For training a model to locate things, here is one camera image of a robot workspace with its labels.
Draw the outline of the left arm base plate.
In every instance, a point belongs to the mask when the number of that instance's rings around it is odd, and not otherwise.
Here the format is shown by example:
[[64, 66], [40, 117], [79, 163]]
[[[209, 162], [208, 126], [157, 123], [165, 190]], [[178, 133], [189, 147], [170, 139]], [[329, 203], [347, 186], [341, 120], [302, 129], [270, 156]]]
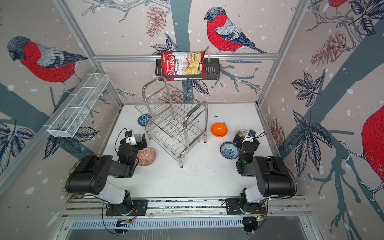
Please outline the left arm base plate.
[[138, 199], [138, 200], [131, 200], [119, 205], [107, 204], [106, 216], [107, 217], [145, 216], [148, 203], [149, 203], [148, 200]]

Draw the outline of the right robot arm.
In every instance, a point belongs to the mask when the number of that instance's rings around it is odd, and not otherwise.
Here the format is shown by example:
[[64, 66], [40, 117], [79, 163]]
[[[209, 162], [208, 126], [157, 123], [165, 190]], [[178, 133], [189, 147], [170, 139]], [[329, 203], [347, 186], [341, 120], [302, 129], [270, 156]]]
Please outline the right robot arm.
[[285, 199], [296, 195], [298, 184], [281, 157], [257, 157], [260, 136], [252, 129], [236, 132], [233, 143], [239, 149], [236, 162], [242, 177], [256, 178], [256, 184], [240, 193], [240, 205], [260, 204], [270, 198]]

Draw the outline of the blue floral ceramic bowl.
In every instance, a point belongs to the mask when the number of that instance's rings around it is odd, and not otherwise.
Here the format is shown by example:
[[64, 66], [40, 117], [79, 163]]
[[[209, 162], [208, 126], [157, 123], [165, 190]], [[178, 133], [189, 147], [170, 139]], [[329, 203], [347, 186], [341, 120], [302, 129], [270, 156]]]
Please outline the blue floral ceramic bowl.
[[235, 143], [225, 142], [220, 147], [220, 153], [224, 158], [234, 160], [239, 157], [240, 150], [236, 147]]

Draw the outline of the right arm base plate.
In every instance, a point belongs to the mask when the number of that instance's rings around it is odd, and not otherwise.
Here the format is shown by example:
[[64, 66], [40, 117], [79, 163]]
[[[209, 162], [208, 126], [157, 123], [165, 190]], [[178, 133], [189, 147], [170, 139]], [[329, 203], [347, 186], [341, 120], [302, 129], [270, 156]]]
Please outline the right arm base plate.
[[240, 198], [224, 200], [223, 208], [228, 215], [266, 215], [267, 208], [264, 203], [248, 203]]

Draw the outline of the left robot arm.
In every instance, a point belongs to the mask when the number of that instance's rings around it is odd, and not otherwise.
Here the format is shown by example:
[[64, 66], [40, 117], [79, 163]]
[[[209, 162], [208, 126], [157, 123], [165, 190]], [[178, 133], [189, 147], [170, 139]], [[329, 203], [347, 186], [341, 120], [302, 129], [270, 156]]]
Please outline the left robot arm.
[[113, 185], [108, 177], [131, 178], [138, 165], [138, 153], [147, 147], [146, 135], [125, 132], [117, 150], [118, 160], [104, 155], [84, 157], [69, 175], [65, 190], [68, 193], [91, 195], [109, 205], [132, 205], [130, 193]]

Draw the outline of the stainless steel dish rack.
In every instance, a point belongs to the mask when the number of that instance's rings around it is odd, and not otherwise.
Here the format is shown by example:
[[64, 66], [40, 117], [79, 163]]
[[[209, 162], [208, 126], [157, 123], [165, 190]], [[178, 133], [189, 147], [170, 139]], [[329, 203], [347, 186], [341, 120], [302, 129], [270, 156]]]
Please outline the stainless steel dish rack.
[[209, 105], [158, 76], [142, 87], [143, 100], [136, 105], [150, 115], [146, 135], [184, 167], [184, 158], [200, 141], [208, 141]]

